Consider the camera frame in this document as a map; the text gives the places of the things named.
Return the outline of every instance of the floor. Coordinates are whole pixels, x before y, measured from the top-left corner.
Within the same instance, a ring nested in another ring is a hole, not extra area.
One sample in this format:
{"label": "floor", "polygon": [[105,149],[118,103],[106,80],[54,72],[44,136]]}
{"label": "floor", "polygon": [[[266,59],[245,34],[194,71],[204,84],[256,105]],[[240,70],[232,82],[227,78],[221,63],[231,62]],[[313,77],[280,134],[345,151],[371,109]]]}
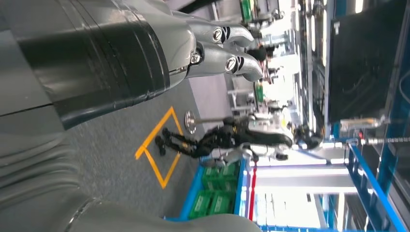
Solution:
{"label": "floor", "polygon": [[[173,9],[185,2],[168,1]],[[206,18],[210,14],[207,8],[195,12]],[[153,142],[148,142],[162,122],[174,131],[179,124],[187,134],[183,125],[187,110],[199,117],[231,115],[225,77],[185,80],[155,99],[71,129],[68,139],[78,148],[84,190],[150,215],[179,216],[198,162],[173,151],[160,157]],[[211,126],[199,126],[195,136]]]}

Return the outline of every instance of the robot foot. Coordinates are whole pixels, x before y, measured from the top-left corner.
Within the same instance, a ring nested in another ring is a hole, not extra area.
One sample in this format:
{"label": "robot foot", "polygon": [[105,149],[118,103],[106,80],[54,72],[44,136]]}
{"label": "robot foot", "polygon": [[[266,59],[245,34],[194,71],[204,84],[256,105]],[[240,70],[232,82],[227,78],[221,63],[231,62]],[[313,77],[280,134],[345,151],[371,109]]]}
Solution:
{"label": "robot foot", "polygon": [[157,145],[157,147],[159,148],[160,155],[165,156],[166,154],[165,141],[161,138],[161,136],[155,137],[155,145]]}
{"label": "robot foot", "polygon": [[165,140],[170,140],[171,139],[171,132],[166,127],[164,129],[162,129],[162,135],[164,136]]}

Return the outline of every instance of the robot finger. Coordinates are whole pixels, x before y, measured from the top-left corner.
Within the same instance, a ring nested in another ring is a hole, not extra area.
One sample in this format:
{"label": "robot finger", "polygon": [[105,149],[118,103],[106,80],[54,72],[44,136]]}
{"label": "robot finger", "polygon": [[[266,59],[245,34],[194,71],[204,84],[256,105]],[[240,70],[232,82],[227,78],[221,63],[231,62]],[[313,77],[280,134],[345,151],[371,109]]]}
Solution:
{"label": "robot finger", "polygon": [[235,42],[240,47],[249,46],[254,38],[242,25],[230,22],[210,22],[206,19],[173,11],[176,17],[184,19],[191,27],[197,41],[228,44]]}
{"label": "robot finger", "polygon": [[222,73],[242,74],[251,82],[263,77],[258,61],[252,56],[243,52],[228,51],[216,44],[197,42],[195,59],[191,60],[187,78]]}

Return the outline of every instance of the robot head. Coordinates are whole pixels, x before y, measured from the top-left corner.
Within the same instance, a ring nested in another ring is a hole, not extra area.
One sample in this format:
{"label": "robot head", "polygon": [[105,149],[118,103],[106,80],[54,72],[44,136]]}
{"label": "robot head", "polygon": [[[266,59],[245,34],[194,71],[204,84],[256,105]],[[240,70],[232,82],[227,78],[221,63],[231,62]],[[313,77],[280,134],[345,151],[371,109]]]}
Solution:
{"label": "robot head", "polygon": [[309,126],[304,124],[300,125],[293,131],[295,142],[298,144],[302,149],[305,150],[312,150],[317,148],[321,142],[323,141],[323,132],[311,131]]}

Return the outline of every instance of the red pole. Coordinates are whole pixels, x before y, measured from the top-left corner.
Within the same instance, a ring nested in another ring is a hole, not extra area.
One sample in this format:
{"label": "red pole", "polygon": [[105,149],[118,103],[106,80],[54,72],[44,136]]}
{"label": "red pole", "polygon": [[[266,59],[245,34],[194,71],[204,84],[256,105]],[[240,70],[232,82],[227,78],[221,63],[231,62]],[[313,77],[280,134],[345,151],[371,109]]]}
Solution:
{"label": "red pole", "polygon": [[253,177],[252,177],[252,191],[250,192],[250,202],[249,202],[249,220],[253,221],[253,208],[255,206],[255,186],[256,186],[256,163],[253,167]]}

